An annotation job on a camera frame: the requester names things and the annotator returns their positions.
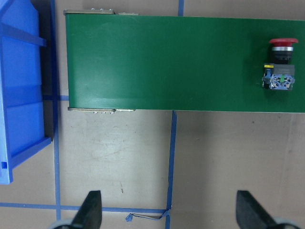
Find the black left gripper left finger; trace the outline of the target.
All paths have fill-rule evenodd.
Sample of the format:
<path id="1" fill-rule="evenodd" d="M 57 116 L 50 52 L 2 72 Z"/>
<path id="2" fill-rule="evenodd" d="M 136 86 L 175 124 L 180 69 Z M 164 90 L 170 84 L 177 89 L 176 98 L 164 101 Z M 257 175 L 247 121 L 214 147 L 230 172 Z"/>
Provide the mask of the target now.
<path id="1" fill-rule="evenodd" d="M 71 222 L 72 229 L 99 229 L 102 224 L 101 191 L 90 191 Z"/>

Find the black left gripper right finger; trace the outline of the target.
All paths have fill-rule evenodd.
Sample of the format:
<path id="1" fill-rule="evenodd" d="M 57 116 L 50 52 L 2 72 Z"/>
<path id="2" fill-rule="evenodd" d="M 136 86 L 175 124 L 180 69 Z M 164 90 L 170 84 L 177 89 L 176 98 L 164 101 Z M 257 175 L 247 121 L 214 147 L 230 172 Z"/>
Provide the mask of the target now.
<path id="1" fill-rule="evenodd" d="M 270 214 L 246 190 L 238 190 L 236 194 L 236 221 L 241 229 L 270 229 L 277 225 Z"/>

